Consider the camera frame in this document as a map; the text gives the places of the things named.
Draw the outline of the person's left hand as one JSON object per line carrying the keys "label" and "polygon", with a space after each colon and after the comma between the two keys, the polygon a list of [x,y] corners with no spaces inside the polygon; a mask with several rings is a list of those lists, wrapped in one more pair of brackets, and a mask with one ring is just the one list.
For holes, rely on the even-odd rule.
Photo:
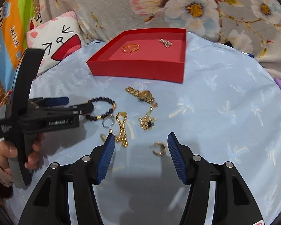
{"label": "person's left hand", "polygon": [[[28,161],[25,163],[26,169],[35,170],[37,168],[42,140],[44,140],[44,133],[39,133],[32,144],[32,152],[28,156]],[[0,141],[0,167],[10,176],[12,175],[12,171],[9,167],[8,159],[16,158],[17,156],[18,151],[14,144],[5,140]]]}

